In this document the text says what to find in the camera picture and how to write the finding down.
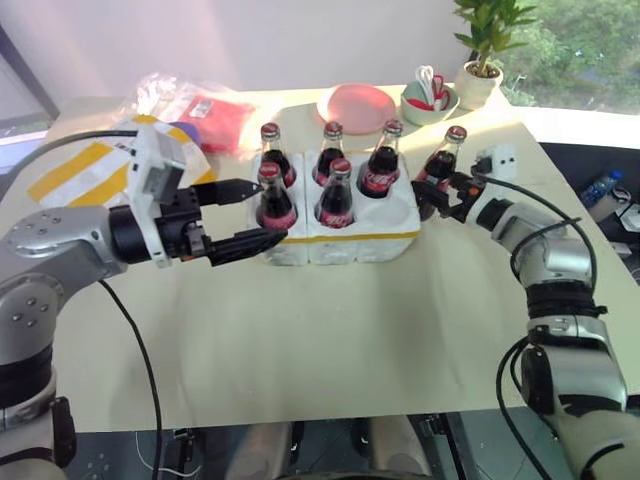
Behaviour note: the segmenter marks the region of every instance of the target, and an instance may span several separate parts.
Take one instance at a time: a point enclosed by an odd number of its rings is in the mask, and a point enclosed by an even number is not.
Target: white wall
[[[2,0],[0,22],[54,102],[124,95],[155,70],[235,89],[453,79],[453,0]]]
[[[0,57],[0,121],[42,111],[11,67]]]

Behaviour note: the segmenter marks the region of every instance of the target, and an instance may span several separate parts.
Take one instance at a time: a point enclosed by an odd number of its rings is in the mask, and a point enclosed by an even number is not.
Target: beige table surface
[[[384,89],[398,100],[401,87]],[[277,121],[286,146],[303,151],[321,141],[314,102],[323,92],[251,95],[282,102]],[[118,102],[73,102],[47,138],[108,127]],[[630,392],[637,392],[640,291],[501,95],[443,124],[407,126],[401,150],[410,174],[454,123],[469,131],[461,170],[468,171],[476,151],[512,143],[517,182],[585,218],[600,268],[596,300],[609,306],[613,345]],[[376,139],[346,137],[345,148],[370,148]],[[17,179],[0,206],[2,231],[38,208],[25,189],[43,165],[64,155],[64,148],[52,152]],[[222,178],[247,174],[246,164],[221,165]],[[207,232],[221,238],[244,229],[244,208],[206,208]],[[165,270],[142,264],[111,284],[144,336],[167,428],[496,408],[498,360],[525,334],[527,321],[508,254],[487,232],[439,218],[388,263],[270,267],[250,259],[211,269],[202,260]],[[79,431],[153,427],[138,347],[102,288],[91,286],[68,303],[54,347],[58,391],[69,397]],[[510,385],[506,399],[522,402]]]

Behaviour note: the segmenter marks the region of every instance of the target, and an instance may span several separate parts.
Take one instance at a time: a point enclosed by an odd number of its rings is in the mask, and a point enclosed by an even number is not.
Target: tree
[[[503,91],[516,105],[640,113],[640,0],[528,0],[540,21],[514,32]]]

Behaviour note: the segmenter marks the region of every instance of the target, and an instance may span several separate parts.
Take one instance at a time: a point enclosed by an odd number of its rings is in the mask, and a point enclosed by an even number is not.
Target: white foam tray
[[[264,254],[274,265],[336,265],[357,262],[384,262],[404,252],[418,236],[420,217],[411,179],[401,157],[400,176],[383,199],[372,199],[357,188],[360,166],[370,153],[347,153],[351,162],[351,194],[355,222],[348,227],[325,227],[315,218],[315,205],[322,195],[322,187],[312,176],[319,152],[307,151],[304,156],[293,154],[289,159],[297,171],[295,183],[288,189],[298,210],[298,220],[287,238]],[[260,156],[256,156],[252,179],[257,178]],[[260,204],[258,195],[249,202],[248,224],[256,227],[255,212]]]

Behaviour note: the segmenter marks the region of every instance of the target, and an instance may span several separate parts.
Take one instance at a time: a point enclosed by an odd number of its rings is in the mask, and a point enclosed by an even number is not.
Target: yellow stripe
[[[416,238],[420,231],[405,233],[367,233],[362,235],[345,235],[344,237],[333,237],[318,235],[309,238],[285,238],[280,243],[300,244],[300,243],[327,243],[327,242],[352,242],[359,240],[401,240],[406,238]]]
[[[201,183],[209,183],[209,182],[215,182],[215,181],[216,181],[216,174],[213,173],[213,170],[209,169],[206,172],[204,172],[204,174],[202,174],[200,178],[198,178],[195,182],[193,182],[193,184],[200,185]]]
[[[78,173],[96,163],[112,150],[113,147],[105,145],[104,143],[92,143],[71,160],[63,163],[58,168],[54,168],[36,183],[31,185],[27,190],[29,195],[36,202],[39,202],[60,185],[69,181]]]
[[[171,130],[169,130],[169,133],[167,133],[167,135],[175,138],[181,144],[185,144],[191,141],[191,137],[189,137],[189,135],[187,135],[184,130],[178,127],[173,127]]]
[[[89,205],[103,205],[116,193],[123,192],[127,187],[128,167],[128,164],[121,166],[100,185],[70,202],[69,206],[86,207]]]
[[[136,115],[135,117],[133,117],[131,121],[135,123],[145,124],[145,125],[152,125],[156,123],[158,119],[155,117],[152,117],[151,115]]]

